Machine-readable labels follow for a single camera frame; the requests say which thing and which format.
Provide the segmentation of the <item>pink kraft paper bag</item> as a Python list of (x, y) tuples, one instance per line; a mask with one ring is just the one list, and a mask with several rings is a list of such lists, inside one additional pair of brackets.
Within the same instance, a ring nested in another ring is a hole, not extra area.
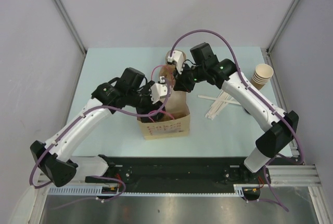
[(186, 102), (186, 93), (172, 89), (161, 116), (162, 119), (158, 121), (152, 118), (148, 118), (146, 123), (140, 118), (137, 120), (146, 140), (189, 135), (190, 111)]

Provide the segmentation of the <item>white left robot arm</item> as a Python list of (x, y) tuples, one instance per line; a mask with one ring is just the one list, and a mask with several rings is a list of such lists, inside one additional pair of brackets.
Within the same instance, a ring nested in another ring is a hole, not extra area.
[(110, 182), (115, 170), (105, 159), (95, 156), (74, 161), (74, 151), (101, 121), (115, 112), (160, 119), (165, 106), (161, 99), (167, 99), (168, 95), (169, 85), (165, 77), (160, 77), (158, 82), (147, 81), (144, 73), (134, 68), (126, 68), (120, 77), (98, 85), (87, 104), (69, 124), (45, 142), (36, 140), (31, 144), (35, 165), (30, 174), (30, 185), (34, 184), (37, 169), (57, 187), (68, 184), (76, 174)]

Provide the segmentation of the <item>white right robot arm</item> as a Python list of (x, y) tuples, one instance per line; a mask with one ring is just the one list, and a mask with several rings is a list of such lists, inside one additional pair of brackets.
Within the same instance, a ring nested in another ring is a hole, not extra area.
[(195, 61), (192, 67), (186, 64), (181, 51), (174, 50), (167, 57), (167, 62), (175, 65), (174, 90), (189, 93), (195, 84), (206, 81), (236, 99), (264, 132), (240, 170), (241, 179), (252, 183), (258, 178), (259, 170), (294, 139), (299, 117), (294, 111), (287, 113), (274, 106), (238, 73), (234, 62), (219, 61), (208, 43), (191, 48), (190, 53)]

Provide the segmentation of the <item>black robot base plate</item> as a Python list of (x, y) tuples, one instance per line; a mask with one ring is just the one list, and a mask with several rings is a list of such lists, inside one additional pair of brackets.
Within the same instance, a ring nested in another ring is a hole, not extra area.
[(244, 157), (110, 157), (101, 155), (108, 169), (101, 176), (87, 176), (86, 183), (108, 183), (116, 175), (127, 193), (230, 193), (234, 184), (256, 185), (271, 172), (252, 174)]

